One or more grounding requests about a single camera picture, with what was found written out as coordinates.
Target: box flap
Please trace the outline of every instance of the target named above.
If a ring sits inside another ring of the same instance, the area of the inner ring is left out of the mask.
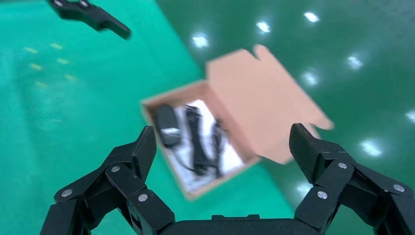
[[[315,133],[311,124],[327,129],[331,122],[266,47],[255,53],[259,59],[242,49],[208,62],[207,78],[255,153],[285,164],[293,123]]]

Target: robotic finger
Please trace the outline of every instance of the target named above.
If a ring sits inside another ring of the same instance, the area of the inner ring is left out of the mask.
[[[107,28],[123,39],[128,39],[131,36],[131,30],[126,25],[101,7],[95,6],[87,0],[78,2],[68,0],[47,1],[61,19],[84,22],[96,31]]]

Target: glossy green floor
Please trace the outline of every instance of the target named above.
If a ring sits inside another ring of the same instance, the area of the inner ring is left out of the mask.
[[[201,68],[263,44],[334,121],[320,131],[360,163],[415,188],[415,3],[407,0],[158,0]],[[309,185],[295,163],[278,186],[295,208]],[[370,234],[341,208],[330,234]]]
[[[155,2],[98,3],[130,41],[62,21],[44,1],[0,4],[1,234],[39,234],[58,189],[137,138],[140,100],[203,76]],[[293,215],[261,165],[190,203],[158,154],[147,184],[177,220]],[[133,233],[115,211],[93,234]]]

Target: open cardboard box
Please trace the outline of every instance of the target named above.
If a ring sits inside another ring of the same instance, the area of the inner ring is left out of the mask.
[[[178,107],[203,100],[228,130],[228,140],[244,162],[242,168],[192,193],[184,190],[175,175],[189,200],[229,180],[261,157],[279,164],[288,163],[292,159],[288,138],[293,123],[303,123],[314,136],[317,134],[313,125],[323,129],[333,126],[266,47],[255,46],[254,52],[255,56],[241,49],[210,61],[206,69],[207,80],[142,102],[143,114],[148,123],[154,125],[154,110],[161,104]],[[169,159],[167,163],[173,169]]]

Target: black cord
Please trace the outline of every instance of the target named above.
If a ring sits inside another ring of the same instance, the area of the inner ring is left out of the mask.
[[[180,158],[180,156],[175,151],[175,148],[171,148],[170,150],[173,153],[173,156],[176,158],[176,160],[179,163],[179,165],[181,165],[184,169],[187,169],[187,170],[190,170],[190,171],[193,171],[194,173],[196,173],[196,170],[194,170],[194,169],[186,166],[186,164],[184,164],[184,162],[182,161],[182,159]]]
[[[211,165],[210,160],[207,158],[205,151],[202,148],[200,140],[199,124],[202,115],[199,113],[199,108],[194,106],[185,106],[186,119],[189,125],[191,143],[193,145],[193,153],[191,159],[193,161],[193,170],[196,175],[206,175],[209,166]]]
[[[222,177],[222,172],[220,170],[220,160],[221,154],[224,150],[224,130],[220,123],[220,120],[216,120],[216,122],[212,125],[212,149],[213,149],[213,161],[212,167],[216,170],[216,178]]]

